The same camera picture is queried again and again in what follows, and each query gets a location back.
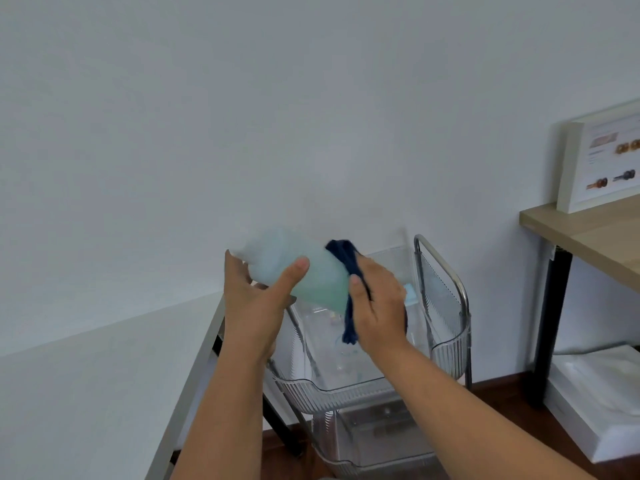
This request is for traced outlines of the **wooden desk with black legs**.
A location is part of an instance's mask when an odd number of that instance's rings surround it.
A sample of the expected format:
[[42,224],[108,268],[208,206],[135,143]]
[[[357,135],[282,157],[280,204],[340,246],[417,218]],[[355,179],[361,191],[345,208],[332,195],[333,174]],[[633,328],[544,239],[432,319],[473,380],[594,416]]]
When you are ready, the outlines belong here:
[[523,210],[519,224],[553,247],[541,302],[532,371],[524,392],[534,408],[543,405],[572,260],[577,257],[640,293],[640,194],[565,214],[555,203]]

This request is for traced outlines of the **white table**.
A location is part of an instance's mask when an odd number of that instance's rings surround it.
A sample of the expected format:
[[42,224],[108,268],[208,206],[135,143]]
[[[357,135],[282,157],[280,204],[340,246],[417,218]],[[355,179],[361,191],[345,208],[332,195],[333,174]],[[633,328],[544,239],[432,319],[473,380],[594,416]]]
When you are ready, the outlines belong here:
[[221,292],[0,356],[0,480],[164,480]]

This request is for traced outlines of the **person's right hand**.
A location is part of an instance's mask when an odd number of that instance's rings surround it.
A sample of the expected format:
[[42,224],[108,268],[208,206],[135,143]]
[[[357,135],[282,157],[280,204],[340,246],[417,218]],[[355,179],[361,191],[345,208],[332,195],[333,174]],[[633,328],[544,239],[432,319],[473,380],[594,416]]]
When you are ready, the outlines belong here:
[[380,369],[394,352],[407,344],[404,287],[391,271],[373,259],[359,255],[358,264],[371,290],[372,323],[366,335],[358,335],[358,343]]

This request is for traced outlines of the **person's left hand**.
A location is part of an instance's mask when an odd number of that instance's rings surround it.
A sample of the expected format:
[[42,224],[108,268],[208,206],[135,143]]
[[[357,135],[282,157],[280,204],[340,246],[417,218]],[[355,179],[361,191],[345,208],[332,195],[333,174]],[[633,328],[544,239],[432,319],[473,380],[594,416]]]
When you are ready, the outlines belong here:
[[284,312],[273,305],[270,286],[254,285],[248,265],[225,252],[225,337],[220,361],[236,368],[264,367],[275,350]]

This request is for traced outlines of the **clear plastic trolley cart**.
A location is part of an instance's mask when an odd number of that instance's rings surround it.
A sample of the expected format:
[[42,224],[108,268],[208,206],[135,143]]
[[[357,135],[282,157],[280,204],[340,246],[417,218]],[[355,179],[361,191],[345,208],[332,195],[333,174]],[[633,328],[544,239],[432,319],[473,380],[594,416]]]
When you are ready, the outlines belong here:
[[[407,339],[453,379],[471,385],[465,287],[421,234],[370,257],[411,283]],[[340,480],[449,480],[405,403],[360,345],[342,342],[341,315],[299,299],[287,309],[268,362],[318,457]]]

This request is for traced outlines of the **person's left forearm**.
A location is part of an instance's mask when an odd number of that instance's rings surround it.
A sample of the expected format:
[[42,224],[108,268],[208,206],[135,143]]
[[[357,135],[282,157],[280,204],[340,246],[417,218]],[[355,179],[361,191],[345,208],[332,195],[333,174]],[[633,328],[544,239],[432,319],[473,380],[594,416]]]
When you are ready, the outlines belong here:
[[228,336],[171,480],[260,480],[270,345]]

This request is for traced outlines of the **white picture box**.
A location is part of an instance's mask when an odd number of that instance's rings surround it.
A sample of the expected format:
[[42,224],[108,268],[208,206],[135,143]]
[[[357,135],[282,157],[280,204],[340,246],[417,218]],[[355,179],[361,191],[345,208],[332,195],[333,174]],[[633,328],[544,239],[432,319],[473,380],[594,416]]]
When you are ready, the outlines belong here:
[[640,194],[640,98],[570,121],[556,209],[565,214]]

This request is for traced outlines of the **dark blue cloth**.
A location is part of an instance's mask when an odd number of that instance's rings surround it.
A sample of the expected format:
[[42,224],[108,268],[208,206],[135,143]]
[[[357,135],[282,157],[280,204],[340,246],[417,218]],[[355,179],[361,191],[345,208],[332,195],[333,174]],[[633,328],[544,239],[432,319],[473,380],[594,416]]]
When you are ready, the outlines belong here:
[[348,240],[331,240],[325,245],[325,249],[329,251],[343,265],[347,272],[347,298],[346,304],[342,306],[344,318],[344,332],[342,334],[342,342],[348,345],[356,345],[358,342],[358,334],[355,328],[353,318],[353,300],[349,294],[349,279],[352,275],[360,278],[367,293],[367,298],[371,300],[371,290],[364,279],[364,274],[358,264],[357,257],[360,255],[355,245]]

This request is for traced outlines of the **person's right forearm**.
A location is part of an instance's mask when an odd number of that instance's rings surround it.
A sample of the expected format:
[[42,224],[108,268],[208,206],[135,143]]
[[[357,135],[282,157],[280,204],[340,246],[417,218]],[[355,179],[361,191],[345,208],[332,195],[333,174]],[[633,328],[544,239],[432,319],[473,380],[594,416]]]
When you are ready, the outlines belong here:
[[372,359],[453,480],[596,480],[482,402],[407,341]]

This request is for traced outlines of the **white flat carton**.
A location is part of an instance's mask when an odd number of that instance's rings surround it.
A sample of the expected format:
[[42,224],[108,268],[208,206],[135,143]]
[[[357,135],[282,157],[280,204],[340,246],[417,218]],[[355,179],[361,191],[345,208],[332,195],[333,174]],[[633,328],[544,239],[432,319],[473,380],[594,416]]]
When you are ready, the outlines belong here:
[[552,357],[544,405],[592,462],[640,454],[640,351]]

